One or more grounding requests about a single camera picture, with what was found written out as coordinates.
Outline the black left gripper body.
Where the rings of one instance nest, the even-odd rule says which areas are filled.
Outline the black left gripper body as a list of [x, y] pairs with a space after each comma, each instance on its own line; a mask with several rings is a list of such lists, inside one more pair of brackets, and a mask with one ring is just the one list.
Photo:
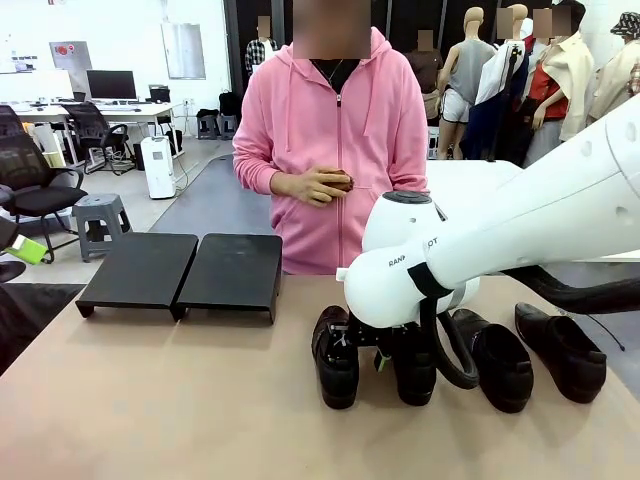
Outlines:
[[13, 221], [6, 218], [0, 219], [0, 248], [2, 252], [11, 253], [15, 252], [13, 248], [19, 236], [19, 227]]

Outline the person's right hand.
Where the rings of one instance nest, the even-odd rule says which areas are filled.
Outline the person's right hand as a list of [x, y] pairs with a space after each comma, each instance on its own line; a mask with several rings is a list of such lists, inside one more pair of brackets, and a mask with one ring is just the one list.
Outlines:
[[339, 170], [330, 167], [313, 167], [299, 176], [296, 186], [296, 197], [310, 205], [326, 206], [333, 200], [343, 197], [346, 192], [325, 185], [325, 182], [340, 182], [342, 176], [335, 175]]

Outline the person's left hand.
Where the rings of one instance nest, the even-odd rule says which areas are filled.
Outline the person's left hand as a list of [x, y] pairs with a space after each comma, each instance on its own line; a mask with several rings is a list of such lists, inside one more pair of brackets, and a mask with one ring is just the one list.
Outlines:
[[348, 193], [348, 192], [353, 190], [353, 188], [354, 188], [354, 179], [353, 179], [353, 177], [351, 175], [346, 173], [344, 170], [336, 170], [336, 171], [334, 171], [334, 174], [342, 176], [345, 179], [343, 179], [340, 182], [325, 182], [325, 185], [327, 187], [330, 187], [330, 188], [333, 188], [333, 189], [336, 189], [336, 190], [340, 190], [340, 191], [343, 191], [343, 192], [346, 192], [346, 193]]

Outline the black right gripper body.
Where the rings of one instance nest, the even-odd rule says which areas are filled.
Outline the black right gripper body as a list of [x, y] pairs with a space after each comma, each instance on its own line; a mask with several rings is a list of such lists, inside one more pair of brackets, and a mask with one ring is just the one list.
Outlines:
[[397, 327], [376, 328], [349, 315], [349, 342], [356, 348], [375, 347], [382, 353], [393, 353], [396, 349]]

